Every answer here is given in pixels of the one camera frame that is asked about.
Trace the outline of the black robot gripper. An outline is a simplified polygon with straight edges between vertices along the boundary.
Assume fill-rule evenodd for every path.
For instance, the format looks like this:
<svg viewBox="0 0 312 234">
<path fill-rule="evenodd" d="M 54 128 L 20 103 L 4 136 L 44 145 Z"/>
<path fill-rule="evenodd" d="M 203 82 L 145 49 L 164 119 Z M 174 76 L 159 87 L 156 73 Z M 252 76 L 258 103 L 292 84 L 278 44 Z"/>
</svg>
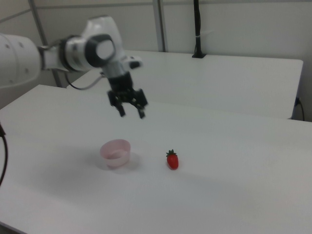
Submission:
<svg viewBox="0 0 312 234">
<path fill-rule="evenodd" d="M 145 118 L 145 106 L 148 105 L 148 101 L 142 89 L 134 89 L 130 72 L 119 77 L 108 78 L 108 81 L 111 87 L 108 91 L 110 104 L 117 108 L 120 116 L 125 116 L 122 104 L 129 103 L 137 108 L 141 119 Z"/>
</svg>

